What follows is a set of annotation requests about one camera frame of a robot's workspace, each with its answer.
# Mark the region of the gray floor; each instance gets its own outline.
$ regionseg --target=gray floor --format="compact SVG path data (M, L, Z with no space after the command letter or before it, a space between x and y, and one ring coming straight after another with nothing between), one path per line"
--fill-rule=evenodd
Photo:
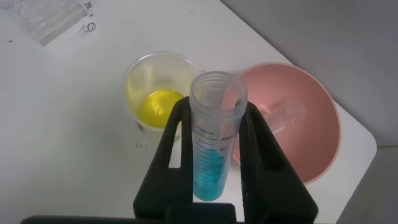
M398 223L398 146L380 148L337 224Z

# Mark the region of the printed number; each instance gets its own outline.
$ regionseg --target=printed number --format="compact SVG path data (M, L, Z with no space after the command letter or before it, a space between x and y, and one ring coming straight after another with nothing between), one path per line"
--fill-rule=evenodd
M93 5L91 5L91 2L88 2L85 4L87 10L89 10Z
M84 28L85 32L87 32L87 31L88 32L93 32L95 30L95 28L96 28L96 25L95 25L94 22L91 22L91 23L89 23L87 25L83 25L83 28Z

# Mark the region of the yellow liquid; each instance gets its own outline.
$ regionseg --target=yellow liquid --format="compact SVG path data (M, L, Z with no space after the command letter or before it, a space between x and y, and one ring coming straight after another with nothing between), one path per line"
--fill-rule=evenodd
M149 126L165 128L174 104L182 98L181 93L174 90L157 90L144 99L139 118Z

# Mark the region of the pink bowl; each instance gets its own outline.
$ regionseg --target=pink bowl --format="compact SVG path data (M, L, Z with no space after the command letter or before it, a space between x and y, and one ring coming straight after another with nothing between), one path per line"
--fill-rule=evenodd
M304 184L321 177L340 146L340 120L333 99L308 72L285 63L263 63L243 72L248 99L260 110L286 100L300 102L300 121L275 134L280 147ZM239 162L239 144L233 157Z

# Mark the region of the white surface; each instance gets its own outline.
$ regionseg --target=white surface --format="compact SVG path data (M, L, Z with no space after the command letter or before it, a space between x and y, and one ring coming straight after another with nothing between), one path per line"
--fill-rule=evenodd
M132 202L157 144L121 104L123 73L136 58L168 50L208 71L232 73L288 62L218 1L99 1L92 12L81 23L94 21L94 32L77 24L46 49L0 14L2 223L33 214L134 216ZM376 153L371 134L338 110L338 157L307 185L320 223L336 222ZM234 203L243 219L233 162L217 201Z

